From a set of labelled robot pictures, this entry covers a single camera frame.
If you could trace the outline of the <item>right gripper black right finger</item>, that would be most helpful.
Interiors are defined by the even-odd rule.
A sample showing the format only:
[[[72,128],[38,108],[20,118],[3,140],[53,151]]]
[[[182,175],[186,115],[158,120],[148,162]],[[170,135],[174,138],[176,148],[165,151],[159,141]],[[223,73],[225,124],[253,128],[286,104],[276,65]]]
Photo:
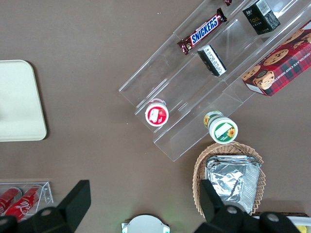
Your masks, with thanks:
[[[234,205],[225,205],[209,180],[200,181],[200,202],[206,221],[196,233],[298,233],[283,214],[264,212],[254,218]]]

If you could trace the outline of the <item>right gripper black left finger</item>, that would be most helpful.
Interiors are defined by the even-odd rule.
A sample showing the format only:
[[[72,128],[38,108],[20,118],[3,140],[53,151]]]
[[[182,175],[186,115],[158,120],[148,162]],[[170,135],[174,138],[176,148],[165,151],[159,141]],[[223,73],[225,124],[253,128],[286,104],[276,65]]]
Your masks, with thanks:
[[[0,218],[2,233],[73,233],[91,205],[90,181],[80,180],[56,207],[38,211],[18,222],[15,216]]]

